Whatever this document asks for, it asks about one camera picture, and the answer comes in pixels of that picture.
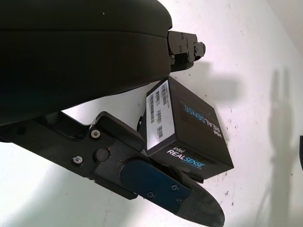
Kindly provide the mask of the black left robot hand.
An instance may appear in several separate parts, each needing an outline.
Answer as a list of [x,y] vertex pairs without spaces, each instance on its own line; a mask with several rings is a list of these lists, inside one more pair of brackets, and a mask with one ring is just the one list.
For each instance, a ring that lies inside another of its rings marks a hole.
[[205,54],[194,34],[172,37],[156,0],[3,0],[0,140],[129,200],[137,196],[208,227],[224,225],[194,179],[142,153],[136,130],[107,112],[84,125],[64,110],[189,69]]

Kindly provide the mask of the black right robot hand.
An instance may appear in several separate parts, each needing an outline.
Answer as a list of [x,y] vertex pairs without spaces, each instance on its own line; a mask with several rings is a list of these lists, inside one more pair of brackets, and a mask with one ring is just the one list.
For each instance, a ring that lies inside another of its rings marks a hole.
[[301,168],[303,170],[303,135],[300,136],[299,159],[300,159]]

